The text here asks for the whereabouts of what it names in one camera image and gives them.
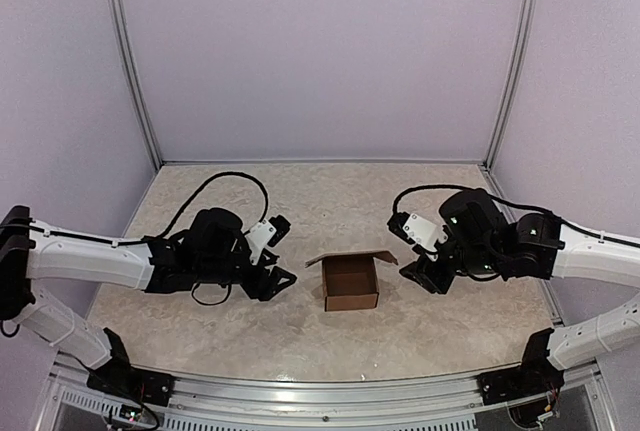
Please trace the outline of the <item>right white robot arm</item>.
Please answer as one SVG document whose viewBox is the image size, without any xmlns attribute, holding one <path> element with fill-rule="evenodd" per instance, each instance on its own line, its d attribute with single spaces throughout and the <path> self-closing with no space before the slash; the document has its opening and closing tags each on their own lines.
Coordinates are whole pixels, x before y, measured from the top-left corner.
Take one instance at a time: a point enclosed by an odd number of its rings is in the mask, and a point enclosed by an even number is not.
<svg viewBox="0 0 640 431">
<path fill-rule="evenodd" d="M 515 223 L 494 218 L 447 219 L 444 226 L 398 212 L 389 230 L 411 245 L 418 259 L 401 275 L 434 294 L 446 294 L 457 277 L 477 282 L 500 278 L 586 278 L 638 287 L 639 241 L 579 230 L 549 215 L 531 213 Z M 639 299 L 571 326 L 530 336 L 511 384 L 535 393 L 551 375 L 639 340 Z"/>
</svg>

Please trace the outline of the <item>brown cardboard box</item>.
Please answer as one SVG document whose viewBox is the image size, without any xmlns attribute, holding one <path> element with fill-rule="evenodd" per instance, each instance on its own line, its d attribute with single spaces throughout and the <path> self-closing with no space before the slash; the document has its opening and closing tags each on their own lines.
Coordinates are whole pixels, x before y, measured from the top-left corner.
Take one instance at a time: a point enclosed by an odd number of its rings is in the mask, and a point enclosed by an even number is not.
<svg viewBox="0 0 640 431">
<path fill-rule="evenodd" d="M 380 297 L 376 262 L 398 265 L 388 250 L 325 253 L 305 262 L 321 267 L 325 312 L 375 309 Z"/>
</svg>

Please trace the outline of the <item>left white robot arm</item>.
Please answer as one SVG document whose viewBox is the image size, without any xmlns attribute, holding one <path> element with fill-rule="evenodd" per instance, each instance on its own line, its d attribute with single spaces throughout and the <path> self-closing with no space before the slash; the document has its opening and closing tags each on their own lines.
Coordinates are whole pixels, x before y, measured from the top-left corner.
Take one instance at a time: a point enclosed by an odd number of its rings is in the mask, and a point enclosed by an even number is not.
<svg viewBox="0 0 640 431">
<path fill-rule="evenodd" d="M 25 326 L 75 357 L 121 396 L 140 385 L 121 338 L 88 323 L 50 294 L 44 279 L 111 284 L 147 294 L 191 292 L 202 284 L 240 287 L 266 302 L 297 278 L 280 268 L 272 247 L 289 232 L 281 215 L 249 230 L 234 213 L 199 211 L 189 228 L 139 241 L 76 234 L 14 207 L 1 223 L 1 319 Z"/>
</svg>

